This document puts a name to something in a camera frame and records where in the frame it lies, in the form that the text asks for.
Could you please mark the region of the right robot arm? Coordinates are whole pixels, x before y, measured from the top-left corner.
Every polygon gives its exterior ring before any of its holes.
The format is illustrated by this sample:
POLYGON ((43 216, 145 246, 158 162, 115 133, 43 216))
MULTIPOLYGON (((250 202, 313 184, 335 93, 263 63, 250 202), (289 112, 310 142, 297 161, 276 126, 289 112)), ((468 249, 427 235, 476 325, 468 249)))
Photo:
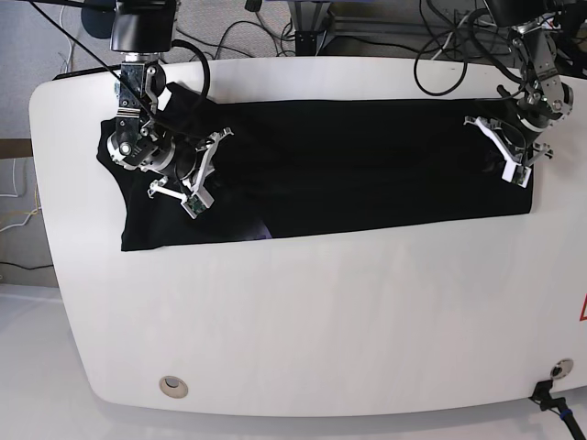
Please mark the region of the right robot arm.
POLYGON ((215 199, 206 181, 215 170, 213 157, 232 131, 210 115, 211 69, 204 53, 178 40, 177 1, 117 1, 110 46, 124 54, 117 78, 116 128, 106 141, 110 159, 127 171, 146 171, 157 178, 149 196, 177 199, 191 216, 212 206, 215 199), (160 56, 172 49, 190 50, 200 61, 203 84, 194 93, 176 88, 181 107, 163 113, 159 99, 168 86, 160 56))

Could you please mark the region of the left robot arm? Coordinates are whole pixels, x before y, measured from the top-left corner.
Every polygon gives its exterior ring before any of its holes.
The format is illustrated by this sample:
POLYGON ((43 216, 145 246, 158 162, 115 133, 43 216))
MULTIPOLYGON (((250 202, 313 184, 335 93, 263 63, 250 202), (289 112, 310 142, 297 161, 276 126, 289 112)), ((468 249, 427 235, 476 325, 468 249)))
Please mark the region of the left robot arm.
POLYGON ((554 41, 541 24, 549 11, 547 1, 487 1, 469 14, 467 33, 473 47, 517 85, 514 93, 500 85, 497 98, 478 103, 482 114, 466 119, 492 143, 484 158, 486 172, 504 171, 509 165, 516 172, 529 172, 534 160, 552 155, 548 146, 537 143, 539 137, 572 111, 573 91, 559 77, 554 41), (477 21, 484 16, 507 31, 509 48, 521 62, 518 74, 476 37, 477 21))

